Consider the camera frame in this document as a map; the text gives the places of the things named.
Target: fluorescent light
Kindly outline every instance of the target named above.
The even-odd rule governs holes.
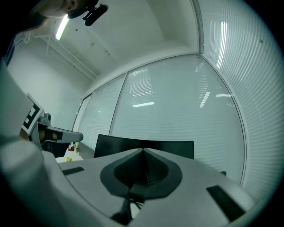
[[[64,32],[64,29],[65,29],[65,27],[66,27],[66,25],[67,25],[67,23],[68,23],[68,21],[69,21],[69,19],[68,19],[67,17],[68,17],[68,15],[65,15],[65,16],[63,17],[63,19],[62,19],[62,21],[61,21],[61,24],[60,24],[60,26],[59,26],[59,28],[58,28],[58,30],[57,30],[57,33],[56,33],[55,38],[56,38],[58,41],[61,39],[61,36],[62,36],[62,34],[63,34],[63,32]]]
[[[226,47],[226,40],[227,40],[227,23],[222,22],[221,24],[221,44],[220,44],[220,53],[219,58],[217,62],[217,67],[221,68],[223,57],[224,57],[224,51]]]
[[[133,105],[132,107],[140,107],[140,106],[149,106],[149,105],[154,105],[154,102],[147,102],[147,103],[142,103],[138,105]]]
[[[200,107],[199,108],[203,108],[208,96],[210,95],[210,91],[207,91],[206,94],[204,95],[204,98],[202,100],[202,102],[200,103]]]
[[[230,94],[216,94],[216,97],[219,98],[219,97],[231,97]]]

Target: yellow object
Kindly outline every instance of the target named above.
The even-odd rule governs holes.
[[[70,157],[64,157],[65,162],[67,161],[72,161],[72,159]]]

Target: ceiling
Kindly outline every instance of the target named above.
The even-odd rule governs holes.
[[[100,0],[108,11],[92,26],[70,20],[60,41],[94,78],[144,55],[168,49],[198,52],[198,29],[191,0]],[[55,36],[61,18],[49,20],[34,35]]]

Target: black monitor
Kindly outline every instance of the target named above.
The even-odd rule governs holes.
[[[99,134],[94,158],[103,157],[134,148],[152,148],[194,159],[193,141],[152,141],[112,137]]]

